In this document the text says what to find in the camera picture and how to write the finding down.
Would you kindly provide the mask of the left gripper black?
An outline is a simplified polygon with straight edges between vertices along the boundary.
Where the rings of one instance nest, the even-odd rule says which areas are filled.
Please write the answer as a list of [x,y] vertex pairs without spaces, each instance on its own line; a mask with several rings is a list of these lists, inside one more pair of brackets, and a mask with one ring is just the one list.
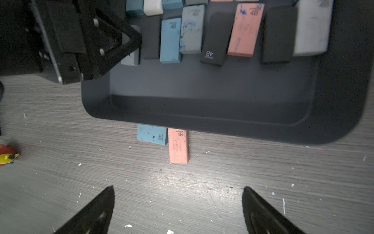
[[71,84],[99,78],[139,49],[142,36],[109,1],[30,1],[41,38],[38,76]]

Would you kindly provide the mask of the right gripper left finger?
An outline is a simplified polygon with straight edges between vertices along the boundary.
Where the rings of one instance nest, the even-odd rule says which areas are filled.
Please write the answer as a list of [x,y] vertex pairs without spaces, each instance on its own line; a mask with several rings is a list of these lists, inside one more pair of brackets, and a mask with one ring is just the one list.
[[105,188],[74,217],[56,230],[57,234],[106,234],[115,206],[113,186]]

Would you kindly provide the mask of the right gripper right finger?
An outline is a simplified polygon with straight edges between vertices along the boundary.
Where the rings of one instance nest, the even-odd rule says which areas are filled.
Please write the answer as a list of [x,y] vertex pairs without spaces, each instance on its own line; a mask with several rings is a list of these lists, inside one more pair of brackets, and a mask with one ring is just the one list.
[[252,188],[246,186],[242,195],[243,216],[250,234],[303,234]]

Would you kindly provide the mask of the grey eraser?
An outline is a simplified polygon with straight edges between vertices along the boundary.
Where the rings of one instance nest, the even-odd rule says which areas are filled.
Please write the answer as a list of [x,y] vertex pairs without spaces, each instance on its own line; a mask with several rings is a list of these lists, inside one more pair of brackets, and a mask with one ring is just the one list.
[[[126,44],[130,38],[122,34],[122,44]],[[139,65],[139,48],[135,51],[131,52],[128,56],[126,56],[124,59],[122,59],[121,64],[126,66],[138,66]]]

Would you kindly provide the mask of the blue eraser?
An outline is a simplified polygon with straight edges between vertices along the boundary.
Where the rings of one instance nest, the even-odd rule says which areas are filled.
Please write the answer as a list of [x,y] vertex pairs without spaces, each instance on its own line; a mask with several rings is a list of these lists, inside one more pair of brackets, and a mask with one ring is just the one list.
[[143,0],[126,0],[126,14],[131,16],[142,16],[144,15],[143,6]]
[[181,18],[166,19],[162,21],[160,62],[172,64],[181,62],[180,36]]
[[165,10],[180,9],[184,7],[184,0],[162,0]]

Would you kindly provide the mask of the grey-blue eraser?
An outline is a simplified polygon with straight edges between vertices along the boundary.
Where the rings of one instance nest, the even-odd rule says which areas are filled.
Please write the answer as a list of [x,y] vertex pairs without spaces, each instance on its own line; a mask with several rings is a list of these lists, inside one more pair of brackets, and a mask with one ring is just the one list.
[[181,54],[199,54],[202,49],[205,5],[183,8],[179,51]]

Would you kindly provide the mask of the teal eraser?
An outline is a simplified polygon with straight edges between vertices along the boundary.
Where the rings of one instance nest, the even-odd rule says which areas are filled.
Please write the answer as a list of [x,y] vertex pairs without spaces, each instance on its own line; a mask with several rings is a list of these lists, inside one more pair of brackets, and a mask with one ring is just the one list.
[[138,124],[137,139],[166,146],[168,144],[168,128]]

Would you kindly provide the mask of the black eraser pair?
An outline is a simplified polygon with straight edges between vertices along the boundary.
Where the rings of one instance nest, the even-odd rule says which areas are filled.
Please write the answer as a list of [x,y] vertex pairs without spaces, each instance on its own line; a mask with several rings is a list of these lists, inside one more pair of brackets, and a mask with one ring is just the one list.
[[210,17],[200,57],[201,63],[217,67],[223,65],[233,24],[233,13],[218,12]]
[[262,63],[290,62],[295,46],[298,10],[293,6],[270,9],[265,16]]

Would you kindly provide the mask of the pink eraser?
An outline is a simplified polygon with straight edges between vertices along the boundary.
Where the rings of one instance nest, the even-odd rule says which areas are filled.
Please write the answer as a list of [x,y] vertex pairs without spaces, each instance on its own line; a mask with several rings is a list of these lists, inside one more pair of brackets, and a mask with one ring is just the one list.
[[189,144],[188,132],[181,129],[168,129],[169,162],[188,164]]
[[264,9],[263,3],[237,5],[228,47],[229,56],[253,56]]

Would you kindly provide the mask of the dark grey storage tray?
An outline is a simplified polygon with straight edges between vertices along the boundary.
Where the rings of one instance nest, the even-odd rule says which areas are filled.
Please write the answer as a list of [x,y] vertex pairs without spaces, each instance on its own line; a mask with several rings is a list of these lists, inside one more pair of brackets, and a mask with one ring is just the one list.
[[94,118],[273,140],[326,144],[360,122],[374,69],[373,1],[335,1],[329,46],[319,56],[262,63],[228,56],[221,67],[198,54],[180,63],[117,64],[83,81],[82,104]]

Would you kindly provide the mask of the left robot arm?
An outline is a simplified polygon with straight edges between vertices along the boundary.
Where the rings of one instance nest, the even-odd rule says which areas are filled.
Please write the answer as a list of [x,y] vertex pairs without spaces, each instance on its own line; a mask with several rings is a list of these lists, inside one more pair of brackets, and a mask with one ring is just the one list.
[[141,44],[106,1],[1,1],[1,76],[97,79]]

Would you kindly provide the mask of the red yellow toy fish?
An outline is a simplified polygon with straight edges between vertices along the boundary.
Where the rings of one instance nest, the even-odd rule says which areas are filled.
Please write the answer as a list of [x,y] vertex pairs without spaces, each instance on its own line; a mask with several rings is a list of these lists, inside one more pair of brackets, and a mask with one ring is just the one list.
[[14,160],[19,156],[19,153],[17,153],[16,150],[1,144],[0,147],[0,165],[6,166],[6,165],[11,165]]

